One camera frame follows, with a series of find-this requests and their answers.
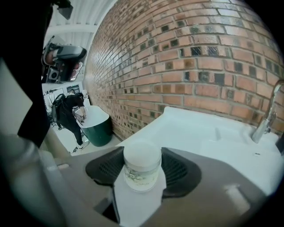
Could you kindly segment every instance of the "floor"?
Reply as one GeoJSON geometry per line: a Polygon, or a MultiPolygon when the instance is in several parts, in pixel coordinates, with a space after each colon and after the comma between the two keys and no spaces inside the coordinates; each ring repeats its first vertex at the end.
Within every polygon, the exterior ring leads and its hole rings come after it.
{"type": "MultiPolygon", "coordinates": [[[[107,149],[109,147],[114,147],[121,142],[113,134],[111,141],[108,144],[106,144],[102,147],[96,147],[96,146],[92,145],[91,143],[89,143],[89,145],[87,147],[85,147],[83,150],[77,149],[77,151],[73,153],[74,148],[77,146],[74,134],[67,129],[62,129],[62,130],[59,131],[58,127],[56,125],[53,127],[53,129],[54,129],[56,135],[58,136],[59,140],[61,141],[61,143],[65,146],[67,151],[69,151],[71,153],[72,156],[107,149]]],[[[86,140],[87,140],[87,138],[85,136],[83,136],[83,141],[86,141],[86,140]]]]}

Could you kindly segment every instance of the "white corrugated ceiling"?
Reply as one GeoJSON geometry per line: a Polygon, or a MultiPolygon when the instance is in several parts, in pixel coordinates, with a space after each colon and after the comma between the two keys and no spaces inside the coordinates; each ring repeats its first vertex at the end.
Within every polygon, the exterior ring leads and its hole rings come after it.
{"type": "MultiPolygon", "coordinates": [[[[71,0],[73,12],[71,18],[66,20],[53,7],[53,15],[48,27],[44,45],[55,35],[66,44],[84,47],[89,51],[92,40],[103,18],[117,0],[71,0]]],[[[76,81],[82,81],[85,63],[76,81]]]]}

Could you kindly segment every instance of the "faucet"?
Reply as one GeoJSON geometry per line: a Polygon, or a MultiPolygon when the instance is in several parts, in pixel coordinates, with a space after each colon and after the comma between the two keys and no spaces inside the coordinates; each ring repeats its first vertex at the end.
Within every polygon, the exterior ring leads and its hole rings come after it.
{"type": "Polygon", "coordinates": [[[273,111],[273,104],[274,104],[277,92],[281,88],[282,85],[284,85],[284,80],[278,80],[273,88],[271,98],[269,100],[268,109],[265,115],[263,116],[263,118],[261,119],[261,122],[258,124],[255,132],[252,134],[252,140],[255,143],[259,142],[263,134],[270,132],[270,126],[277,116],[276,112],[273,111]]]}

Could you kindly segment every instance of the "black backpack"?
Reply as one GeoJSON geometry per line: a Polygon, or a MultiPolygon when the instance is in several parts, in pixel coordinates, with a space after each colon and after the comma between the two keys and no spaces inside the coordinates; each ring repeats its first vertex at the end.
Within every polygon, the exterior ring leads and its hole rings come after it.
{"type": "Polygon", "coordinates": [[[54,122],[57,122],[59,120],[59,108],[62,105],[65,98],[66,97],[64,94],[60,94],[56,97],[56,99],[52,103],[51,115],[54,122]]]}

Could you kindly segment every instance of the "white lid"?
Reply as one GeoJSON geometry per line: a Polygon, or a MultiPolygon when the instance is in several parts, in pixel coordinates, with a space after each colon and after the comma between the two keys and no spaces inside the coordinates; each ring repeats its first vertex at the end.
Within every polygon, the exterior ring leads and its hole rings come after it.
{"type": "Polygon", "coordinates": [[[150,141],[136,140],[125,145],[123,155],[129,167],[144,172],[160,164],[161,149],[150,141]]]}

